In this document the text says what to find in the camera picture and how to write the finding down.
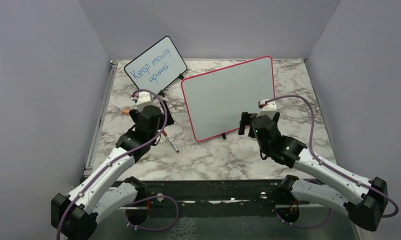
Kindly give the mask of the white whiteboard marker pen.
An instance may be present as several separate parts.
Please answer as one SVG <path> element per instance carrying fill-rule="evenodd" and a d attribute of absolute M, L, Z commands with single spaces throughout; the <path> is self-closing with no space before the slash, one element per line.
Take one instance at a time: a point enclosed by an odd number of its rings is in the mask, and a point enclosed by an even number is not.
<path fill-rule="evenodd" d="M 168 141 L 168 143 L 171 145 L 171 147 L 172 147 L 177 153 L 179 153 L 179 152 L 180 152 L 179 149 L 178 149 L 177 146 L 172 142 L 172 140 L 168 137 L 168 134 L 167 134 L 165 131 L 163 131 L 162 134 L 163 134 L 164 138 Z"/>

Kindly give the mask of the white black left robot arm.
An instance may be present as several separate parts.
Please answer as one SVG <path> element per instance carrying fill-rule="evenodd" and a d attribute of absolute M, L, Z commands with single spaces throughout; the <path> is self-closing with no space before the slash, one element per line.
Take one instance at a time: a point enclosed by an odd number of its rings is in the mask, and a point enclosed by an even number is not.
<path fill-rule="evenodd" d="M 52 198 L 50 223 L 56 229 L 56 239 L 65 236 L 69 240 L 88 240 L 98 224 L 118 208 L 145 201 L 144 184 L 137 178 L 122 183 L 116 190 L 109 188 L 157 145 L 165 127 L 173 125 L 174 120 L 164 100 L 159 101 L 159 106 L 152 100 L 138 100 L 134 113 L 134 128 L 119 137 L 100 167 L 69 193 L 57 193 Z"/>

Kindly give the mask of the pink framed whiteboard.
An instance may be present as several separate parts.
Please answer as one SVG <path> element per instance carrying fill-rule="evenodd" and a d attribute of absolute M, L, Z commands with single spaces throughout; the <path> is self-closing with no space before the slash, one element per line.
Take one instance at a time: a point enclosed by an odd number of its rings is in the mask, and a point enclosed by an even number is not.
<path fill-rule="evenodd" d="M 275 97 L 273 59 L 266 55 L 200 73 L 180 83 L 193 137 L 203 142 L 239 128 L 241 113 L 259 113 Z"/>

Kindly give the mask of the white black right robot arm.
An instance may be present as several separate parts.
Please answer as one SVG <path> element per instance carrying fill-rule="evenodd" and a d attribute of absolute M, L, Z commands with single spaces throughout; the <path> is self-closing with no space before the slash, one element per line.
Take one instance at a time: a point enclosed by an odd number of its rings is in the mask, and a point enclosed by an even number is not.
<path fill-rule="evenodd" d="M 255 138 L 263 160 L 302 171 L 323 183 L 313 185 L 288 175 L 277 189 L 277 198 L 285 204 L 292 200 L 317 203 L 348 216 L 358 227 L 375 232 L 388 205 L 388 185 L 380 177 L 368 179 L 325 159 L 318 159 L 307 145 L 278 129 L 279 112 L 267 115 L 242 112 L 239 135 L 249 126 L 249 137 Z"/>

